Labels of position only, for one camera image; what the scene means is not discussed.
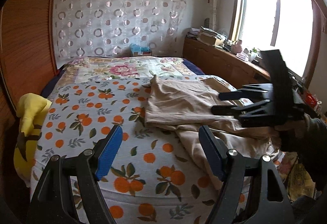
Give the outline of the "person's right hand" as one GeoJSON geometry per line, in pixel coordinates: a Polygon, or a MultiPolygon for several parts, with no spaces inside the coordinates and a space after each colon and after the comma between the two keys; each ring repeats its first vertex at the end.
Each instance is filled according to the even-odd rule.
{"type": "Polygon", "coordinates": [[[277,125],[274,129],[278,132],[281,131],[291,131],[295,133],[295,136],[302,138],[304,134],[308,131],[308,123],[311,120],[309,115],[305,114],[304,117],[299,121],[289,121],[283,125],[277,125]]]}

